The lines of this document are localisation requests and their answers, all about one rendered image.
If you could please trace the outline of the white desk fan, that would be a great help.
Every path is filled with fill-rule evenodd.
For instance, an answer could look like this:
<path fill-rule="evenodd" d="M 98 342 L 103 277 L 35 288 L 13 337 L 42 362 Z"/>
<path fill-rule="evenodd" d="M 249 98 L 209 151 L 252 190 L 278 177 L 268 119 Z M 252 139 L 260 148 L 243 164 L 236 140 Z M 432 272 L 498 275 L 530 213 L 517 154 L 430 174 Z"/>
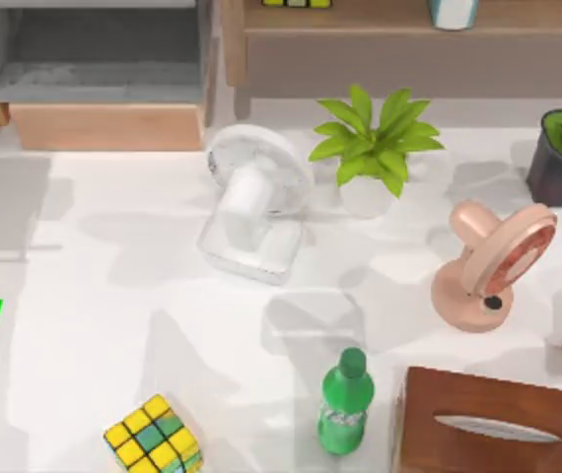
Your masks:
<path fill-rule="evenodd" d="M 221 188 L 198 249 L 216 268 L 284 284 L 303 238 L 303 212 L 315 184 L 309 164 L 282 134 L 253 124 L 219 130 L 207 144 Z"/>

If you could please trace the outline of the wooden open shelf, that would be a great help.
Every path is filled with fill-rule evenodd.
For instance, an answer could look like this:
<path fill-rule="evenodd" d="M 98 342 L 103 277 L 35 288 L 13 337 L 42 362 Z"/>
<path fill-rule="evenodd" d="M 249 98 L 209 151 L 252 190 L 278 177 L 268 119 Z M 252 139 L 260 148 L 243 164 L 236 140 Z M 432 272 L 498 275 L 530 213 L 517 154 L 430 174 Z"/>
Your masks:
<path fill-rule="evenodd" d="M 434 28 L 428 0 L 327 9 L 219 0 L 227 84 L 251 99 L 375 98 L 408 87 L 443 124 L 528 125 L 562 107 L 562 0 L 478 0 L 473 26 Z"/>

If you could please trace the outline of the green plant in white pot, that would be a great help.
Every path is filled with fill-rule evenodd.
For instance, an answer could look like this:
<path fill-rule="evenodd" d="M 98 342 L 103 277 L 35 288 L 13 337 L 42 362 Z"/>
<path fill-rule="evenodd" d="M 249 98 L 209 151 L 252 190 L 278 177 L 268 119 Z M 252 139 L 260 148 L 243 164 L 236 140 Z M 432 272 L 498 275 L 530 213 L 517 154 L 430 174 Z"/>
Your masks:
<path fill-rule="evenodd" d="M 378 116 L 371 96 L 357 84 L 350 86 L 349 101 L 316 102 L 332 119 L 314 128 L 323 140 L 311 150 L 309 161 L 338 160 L 340 202 L 356 218 L 374 219 L 401 197 L 411 154 L 445 148 L 438 128 L 421 118 L 431 101 L 414 98 L 409 88 L 388 94 Z"/>

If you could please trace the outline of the pink desk fan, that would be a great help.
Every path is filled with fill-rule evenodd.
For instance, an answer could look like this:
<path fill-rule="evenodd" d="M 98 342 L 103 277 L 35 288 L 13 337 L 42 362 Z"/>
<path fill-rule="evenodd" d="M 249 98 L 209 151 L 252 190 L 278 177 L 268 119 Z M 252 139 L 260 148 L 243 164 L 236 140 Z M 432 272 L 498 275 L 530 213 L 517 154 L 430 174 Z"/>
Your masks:
<path fill-rule="evenodd" d="M 547 206 L 534 203 L 502 219 L 482 203 L 465 200 L 453 208 L 450 227 L 463 249 L 435 273 L 433 307 L 459 330 L 494 330 L 512 308 L 513 284 L 552 242 L 557 216 Z"/>

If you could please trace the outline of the yellow and green puzzle cube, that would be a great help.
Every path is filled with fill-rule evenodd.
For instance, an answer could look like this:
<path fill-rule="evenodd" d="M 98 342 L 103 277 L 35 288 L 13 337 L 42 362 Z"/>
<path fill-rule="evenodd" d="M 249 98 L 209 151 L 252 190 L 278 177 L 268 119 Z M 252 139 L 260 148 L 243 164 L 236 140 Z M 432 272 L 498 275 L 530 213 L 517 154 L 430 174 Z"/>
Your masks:
<path fill-rule="evenodd" d="M 106 429 L 103 438 L 125 473 L 202 473 L 197 438 L 161 394 Z"/>

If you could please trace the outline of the puzzle cube on shelf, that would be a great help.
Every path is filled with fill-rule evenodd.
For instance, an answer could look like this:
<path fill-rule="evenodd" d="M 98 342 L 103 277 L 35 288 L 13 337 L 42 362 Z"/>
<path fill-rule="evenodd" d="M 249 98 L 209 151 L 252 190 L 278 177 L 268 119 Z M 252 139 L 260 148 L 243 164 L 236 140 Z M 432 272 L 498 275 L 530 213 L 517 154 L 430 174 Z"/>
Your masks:
<path fill-rule="evenodd" d="M 271 8 L 328 9 L 333 0 L 260 0 L 262 6 Z"/>

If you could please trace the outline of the pale wooden drawer front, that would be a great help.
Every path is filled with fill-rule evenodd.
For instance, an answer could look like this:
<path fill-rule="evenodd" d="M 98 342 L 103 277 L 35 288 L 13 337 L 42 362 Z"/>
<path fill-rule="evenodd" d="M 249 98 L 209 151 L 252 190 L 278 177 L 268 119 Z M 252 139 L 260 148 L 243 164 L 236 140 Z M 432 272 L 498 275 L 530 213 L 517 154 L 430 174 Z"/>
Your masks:
<path fill-rule="evenodd" d="M 34 151 L 199 151 L 203 105 L 181 103 L 12 103 L 19 140 Z"/>

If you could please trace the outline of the white and teal cup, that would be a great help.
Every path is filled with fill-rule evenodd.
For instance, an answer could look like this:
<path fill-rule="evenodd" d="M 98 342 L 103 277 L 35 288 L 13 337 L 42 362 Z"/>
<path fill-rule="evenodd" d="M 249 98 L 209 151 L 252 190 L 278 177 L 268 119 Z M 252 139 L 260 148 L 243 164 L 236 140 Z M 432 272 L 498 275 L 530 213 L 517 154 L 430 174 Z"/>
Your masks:
<path fill-rule="evenodd" d="M 427 0 L 427 4 L 435 29 L 454 32 L 474 25 L 478 0 Z"/>

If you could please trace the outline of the brown wooden tissue box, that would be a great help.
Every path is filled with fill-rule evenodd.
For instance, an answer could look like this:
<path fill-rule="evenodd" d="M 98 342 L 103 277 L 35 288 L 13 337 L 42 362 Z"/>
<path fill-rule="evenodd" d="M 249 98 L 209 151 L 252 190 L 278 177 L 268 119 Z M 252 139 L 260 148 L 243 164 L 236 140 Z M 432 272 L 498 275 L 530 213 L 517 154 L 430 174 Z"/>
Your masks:
<path fill-rule="evenodd" d="M 562 473 L 562 390 L 407 369 L 391 473 Z"/>

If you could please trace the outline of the green bottle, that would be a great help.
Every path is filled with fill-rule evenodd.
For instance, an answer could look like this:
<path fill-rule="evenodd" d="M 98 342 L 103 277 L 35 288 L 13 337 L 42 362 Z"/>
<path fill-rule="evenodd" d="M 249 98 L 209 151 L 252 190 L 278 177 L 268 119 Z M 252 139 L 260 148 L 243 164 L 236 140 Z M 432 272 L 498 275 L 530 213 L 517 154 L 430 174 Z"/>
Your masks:
<path fill-rule="evenodd" d="M 363 350 L 348 347 L 321 383 L 322 404 L 317 421 L 319 442 L 337 456 L 356 450 L 362 442 L 375 384 Z"/>

